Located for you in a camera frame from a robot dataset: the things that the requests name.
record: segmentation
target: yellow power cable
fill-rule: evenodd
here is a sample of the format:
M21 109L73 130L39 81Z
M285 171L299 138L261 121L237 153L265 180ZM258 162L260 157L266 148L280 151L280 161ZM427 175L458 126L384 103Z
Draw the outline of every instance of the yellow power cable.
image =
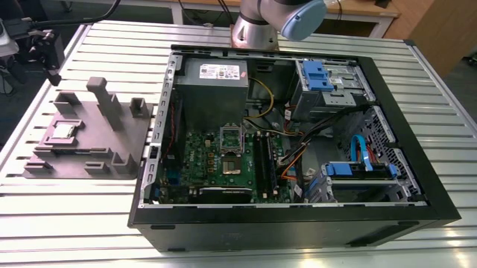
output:
M268 90L269 94L270 94L270 106L269 106L269 109L264 113L258 114L257 116L246 116L246 119L253 119L253 118L260 118L260 117L265 116L272 111L272 109L274 108L274 94L272 93L270 88L265 85L265 83L262 81L260 81L257 78L253 78L253 77L249 77L249 79L252 79L253 81L260 83L262 85L262 87Z

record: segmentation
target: sticker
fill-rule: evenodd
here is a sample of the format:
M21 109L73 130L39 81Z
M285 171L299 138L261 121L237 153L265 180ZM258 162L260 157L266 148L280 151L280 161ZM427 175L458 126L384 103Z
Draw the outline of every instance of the sticker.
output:
M292 119L292 111L290 110L285 110L285 119L286 120Z
M303 190L301 190L299 184L296 184L296 187L293 188L293 190L296 191L297 195L301 197Z
M200 78L241 80L238 65L202 64Z
M333 84L344 84L344 81L340 78L331 78Z

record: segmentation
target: metal slotted table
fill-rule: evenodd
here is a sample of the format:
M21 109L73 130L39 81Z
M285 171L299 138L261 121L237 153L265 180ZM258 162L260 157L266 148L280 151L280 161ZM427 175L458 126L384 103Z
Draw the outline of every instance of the metal slotted table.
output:
M0 266L472 267L477 263L477 127L420 51L400 40L315 35L282 50L371 56L449 191L463 220L376 248L160 253L127 228L136 181L30 180L23 166L65 90L85 101L90 76L119 101L157 104L172 44L230 46L228 28L105 21L81 26L59 87L49 83L0 152Z

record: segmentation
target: power supply label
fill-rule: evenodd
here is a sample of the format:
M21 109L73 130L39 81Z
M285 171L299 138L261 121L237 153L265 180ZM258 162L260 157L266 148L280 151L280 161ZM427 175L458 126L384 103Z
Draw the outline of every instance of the power supply label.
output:
M202 64L202 79L241 80L241 70L238 65Z

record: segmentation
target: wooden desk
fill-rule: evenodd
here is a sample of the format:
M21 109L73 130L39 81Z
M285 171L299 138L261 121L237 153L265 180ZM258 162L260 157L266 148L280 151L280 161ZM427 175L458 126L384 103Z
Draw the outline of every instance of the wooden desk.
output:
M111 0L70 1L111 4ZM222 11L222 7L217 0L182 0L182 2L188 9ZM225 0L225 2L232 12L240 12L241 0ZM178 0L123 0L121 4L130 6L168 7L173 12L174 24L185 24L182 7ZM369 37L381 38L387 33L393 19L401 15L393 3L388 5L388 8L380 8L375 5L375 0L341 0L341 5L344 7L341 20L372 22L376 24ZM325 18L328 20L337 20L339 13L340 5L336 3L328 7Z
M182 0L185 7L190 9L217 10L221 11L222 7L217 0ZM241 0L225 0L232 12L240 11ZM401 13L393 3L388 5L388 8L381 8L375 5L375 0L341 0L344 21L361 21L376 23L373 31L369 37L381 38L387 33L387 30ZM173 9L173 19L176 24L184 24L182 10L176 11ZM336 20L340 13L340 4L336 3L328 7L327 19Z

